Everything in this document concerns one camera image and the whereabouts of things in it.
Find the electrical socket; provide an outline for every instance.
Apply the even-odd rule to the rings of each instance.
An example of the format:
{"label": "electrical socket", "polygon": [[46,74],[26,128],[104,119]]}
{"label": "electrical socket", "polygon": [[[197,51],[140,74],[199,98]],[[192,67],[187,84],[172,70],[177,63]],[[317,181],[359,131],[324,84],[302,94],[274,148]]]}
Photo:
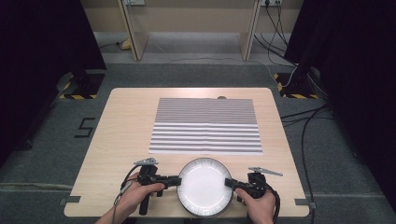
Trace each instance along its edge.
{"label": "electrical socket", "polygon": [[[282,6],[282,0],[269,0],[270,4],[268,7]],[[262,0],[262,6],[265,7],[265,0]]]}
{"label": "electrical socket", "polygon": [[125,6],[144,6],[145,0],[125,0]]}

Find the white plate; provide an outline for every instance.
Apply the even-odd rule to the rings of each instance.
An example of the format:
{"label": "white plate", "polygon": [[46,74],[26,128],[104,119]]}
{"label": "white plate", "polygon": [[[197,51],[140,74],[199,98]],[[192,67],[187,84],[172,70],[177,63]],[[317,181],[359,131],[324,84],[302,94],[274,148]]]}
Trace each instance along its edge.
{"label": "white plate", "polygon": [[230,172],[219,161],[200,158],[189,162],[180,172],[177,195],[183,206],[197,217],[215,217],[233,198],[233,190],[224,185]]}

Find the human hand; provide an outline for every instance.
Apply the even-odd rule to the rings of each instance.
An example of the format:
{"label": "human hand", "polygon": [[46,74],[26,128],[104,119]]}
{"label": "human hand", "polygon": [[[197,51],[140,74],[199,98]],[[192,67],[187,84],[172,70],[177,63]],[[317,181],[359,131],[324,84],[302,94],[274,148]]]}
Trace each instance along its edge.
{"label": "human hand", "polygon": [[141,186],[139,182],[136,181],[138,176],[139,173],[134,173],[129,176],[128,180],[133,181],[132,185],[124,191],[116,205],[96,221],[96,224],[115,224],[123,222],[136,210],[137,206],[145,199],[146,195],[165,188],[164,184]]}
{"label": "human hand", "polygon": [[247,212],[254,224],[274,223],[275,196],[267,190],[260,199],[253,199],[243,189],[236,189],[235,193],[247,206]]}
{"label": "human hand", "polygon": [[139,173],[134,173],[128,178],[128,181],[133,181],[132,185],[125,190],[119,200],[119,207],[126,208],[130,214],[132,214],[136,207],[145,199],[146,195],[160,191],[165,188],[164,184],[151,184],[146,186],[141,186],[139,182],[136,181]]}

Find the black curtain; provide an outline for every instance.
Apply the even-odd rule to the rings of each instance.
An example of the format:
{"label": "black curtain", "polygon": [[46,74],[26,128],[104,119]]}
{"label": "black curtain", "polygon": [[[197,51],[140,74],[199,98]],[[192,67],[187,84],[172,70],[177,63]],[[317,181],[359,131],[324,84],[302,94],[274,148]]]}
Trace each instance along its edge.
{"label": "black curtain", "polygon": [[[296,63],[309,46],[328,1],[305,0],[286,56]],[[314,51],[332,108],[352,148],[369,166],[396,211],[396,1],[341,1],[337,20]]]}
{"label": "black curtain", "polygon": [[78,0],[0,2],[0,165],[68,72],[106,69]]}

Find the black and white stripes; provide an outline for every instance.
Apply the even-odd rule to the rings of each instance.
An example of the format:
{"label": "black and white stripes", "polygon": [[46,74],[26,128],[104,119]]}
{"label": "black and white stripes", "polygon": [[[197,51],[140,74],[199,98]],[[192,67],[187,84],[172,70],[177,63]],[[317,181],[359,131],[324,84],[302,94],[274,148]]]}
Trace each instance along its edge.
{"label": "black and white stripes", "polygon": [[262,155],[253,101],[161,98],[149,153]]}

